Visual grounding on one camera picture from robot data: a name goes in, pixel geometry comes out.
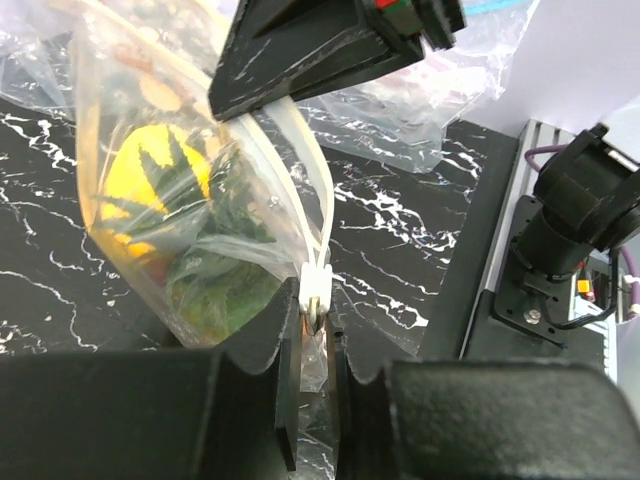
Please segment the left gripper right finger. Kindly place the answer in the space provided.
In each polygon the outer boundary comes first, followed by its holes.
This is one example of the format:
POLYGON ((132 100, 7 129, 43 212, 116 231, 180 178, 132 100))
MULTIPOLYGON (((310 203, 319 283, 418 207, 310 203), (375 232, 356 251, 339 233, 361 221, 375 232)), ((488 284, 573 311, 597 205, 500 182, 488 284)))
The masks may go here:
POLYGON ((327 319, 329 396, 338 479, 397 479, 386 367, 406 353, 335 284, 327 319))

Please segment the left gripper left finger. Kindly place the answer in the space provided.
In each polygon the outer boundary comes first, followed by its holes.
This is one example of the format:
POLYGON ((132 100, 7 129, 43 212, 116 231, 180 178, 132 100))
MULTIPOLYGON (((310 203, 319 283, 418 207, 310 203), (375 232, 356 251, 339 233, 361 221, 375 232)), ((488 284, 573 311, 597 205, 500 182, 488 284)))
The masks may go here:
POLYGON ((214 349, 201 473, 289 473, 296 469, 302 326, 298 281, 214 349))

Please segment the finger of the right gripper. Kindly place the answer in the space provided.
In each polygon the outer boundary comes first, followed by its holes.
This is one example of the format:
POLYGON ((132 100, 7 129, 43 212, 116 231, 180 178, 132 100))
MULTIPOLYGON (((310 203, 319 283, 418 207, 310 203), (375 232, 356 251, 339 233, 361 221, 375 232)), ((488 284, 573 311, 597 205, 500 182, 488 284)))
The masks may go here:
POLYGON ((209 89, 217 120, 362 84, 424 57, 371 1, 241 1, 209 89))

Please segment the toy pineapple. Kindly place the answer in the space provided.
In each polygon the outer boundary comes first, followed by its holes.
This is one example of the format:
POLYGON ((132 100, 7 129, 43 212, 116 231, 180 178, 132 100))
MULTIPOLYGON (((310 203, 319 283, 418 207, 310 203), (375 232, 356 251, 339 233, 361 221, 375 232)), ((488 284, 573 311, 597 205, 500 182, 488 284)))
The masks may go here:
POLYGON ((211 199, 200 213, 189 214, 184 226, 162 229, 167 250, 134 257, 112 234, 96 226, 99 212, 95 227, 129 253, 158 288, 183 340, 214 346, 257 315, 282 282, 243 257, 252 247, 270 245, 275 239, 257 215, 240 149, 223 129, 191 134, 203 142, 202 152, 211 167, 211 199))

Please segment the polka dot zip bag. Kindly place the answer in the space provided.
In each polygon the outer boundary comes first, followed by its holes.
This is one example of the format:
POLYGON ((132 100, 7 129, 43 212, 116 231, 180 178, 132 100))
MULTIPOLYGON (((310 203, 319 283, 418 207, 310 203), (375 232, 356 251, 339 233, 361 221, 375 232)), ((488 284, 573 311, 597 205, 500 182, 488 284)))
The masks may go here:
POLYGON ((84 1, 78 192, 91 237, 179 340, 130 360, 150 466, 127 479, 286 479, 302 391, 326 379, 334 182, 290 99, 215 120, 202 1, 84 1))

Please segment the yellow toy bell pepper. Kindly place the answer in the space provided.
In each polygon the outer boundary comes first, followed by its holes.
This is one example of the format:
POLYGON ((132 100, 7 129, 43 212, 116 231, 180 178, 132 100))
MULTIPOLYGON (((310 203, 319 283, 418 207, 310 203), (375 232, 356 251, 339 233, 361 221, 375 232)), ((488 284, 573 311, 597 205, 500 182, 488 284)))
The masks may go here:
POLYGON ((184 226, 211 199, 203 142, 172 124, 133 130, 115 154, 100 193, 96 226, 134 257, 167 250, 162 229, 184 226))

